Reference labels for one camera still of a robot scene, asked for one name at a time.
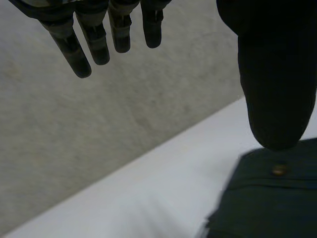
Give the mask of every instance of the glove finger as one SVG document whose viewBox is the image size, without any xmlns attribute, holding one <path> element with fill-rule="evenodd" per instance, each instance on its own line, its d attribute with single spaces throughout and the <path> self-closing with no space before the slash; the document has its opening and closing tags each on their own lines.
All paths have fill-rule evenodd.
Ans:
<svg viewBox="0 0 317 238">
<path fill-rule="evenodd" d="M 295 146 L 310 120 L 317 86 L 316 18 L 278 36 L 239 37 L 238 61 L 250 126 L 268 149 Z"/>
<path fill-rule="evenodd" d="M 114 48 L 119 53 L 130 50 L 130 13 L 139 4 L 140 0 L 110 0 L 109 21 Z"/>
<path fill-rule="evenodd" d="M 88 77 L 91 68 L 75 35 L 73 17 L 55 22 L 40 22 L 50 32 L 74 73 L 80 78 Z"/>
<path fill-rule="evenodd" d="M 143 31 L 149 48 L 156 48 L 162 40 L 163 9 L 171 0 L 141 0 Z"/>
<path fill-rule="evenodd" d="M 98 65 L 104 65 L 110 60 L 106 31 L 103 26 L 107 8 L 107 0 L 79 1 L 76 4 L 76 17 L 90 53 Z"/>
</svg>

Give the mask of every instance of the black fabric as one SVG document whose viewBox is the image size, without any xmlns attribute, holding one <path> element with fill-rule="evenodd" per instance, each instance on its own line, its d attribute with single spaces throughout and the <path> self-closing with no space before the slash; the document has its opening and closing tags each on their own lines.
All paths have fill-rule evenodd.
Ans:
<svg viewBox="0 0 317 238">
<path fill-rule="evenodd" d="M 283 165 L 282 174 L 274 173 Z M 317 139 L 273 152 L 244 155 L 218 209 L 208 238 L 312 238 L 317 224 Z"/>
<path fill-rule="evenodd" d="M 218 0 L 223 21 L 238 34 L 240 80 L 258 142 L 295 146 L 315 104 L 317 1 Z"/>
</svg>

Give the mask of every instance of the glove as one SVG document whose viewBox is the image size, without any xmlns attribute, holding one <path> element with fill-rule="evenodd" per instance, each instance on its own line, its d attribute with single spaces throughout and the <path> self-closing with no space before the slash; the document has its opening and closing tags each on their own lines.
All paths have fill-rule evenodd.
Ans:
<svg viewBox="0 0 317 238">
<path fill-rule="evenodd" d="M 80 24 L 91 55 L 98 65 L 109 62 L 103 19 L 108 10 L 114 47 L 130 49 L 130 13 L 140 0 L 9 0 L 25 15 L 35 18 L 49 31 L 74 73 L 85 78 L 91 67 L 73 30 L 73 13 Z M 143 29 L 148 47 L 161 43 L 163 9 L 171 0 L 141 0 Z"/>
<path fill-rule="evenodd" d="M 271 150 L 295 146 L 316 97 L 317 1 L 217 0 L 238 35 L 251 130 Z"/>
</svg>

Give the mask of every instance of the brass button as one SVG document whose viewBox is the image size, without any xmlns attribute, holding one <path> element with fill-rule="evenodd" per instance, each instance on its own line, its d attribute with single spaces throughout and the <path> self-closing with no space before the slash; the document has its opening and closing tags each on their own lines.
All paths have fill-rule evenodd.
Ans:
<svg viewBox="0 0 317 238">
<path fill-rule="evenodd" d="M 287 172 L 286 165 L 274 165 L 272 173 L 276 176 L 285 175 Z"/>
</svg>

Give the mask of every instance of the dark green jacket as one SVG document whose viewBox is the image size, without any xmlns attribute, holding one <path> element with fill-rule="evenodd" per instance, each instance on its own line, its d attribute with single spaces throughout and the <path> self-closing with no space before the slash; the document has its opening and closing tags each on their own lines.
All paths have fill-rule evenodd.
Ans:
<svg viewBox="0 0 317 238">
<path fill-rule="evenodd" d="M 317 237 L 317 139 L 242 156 L 206 228 L 208 238 Z"/>
</svg>

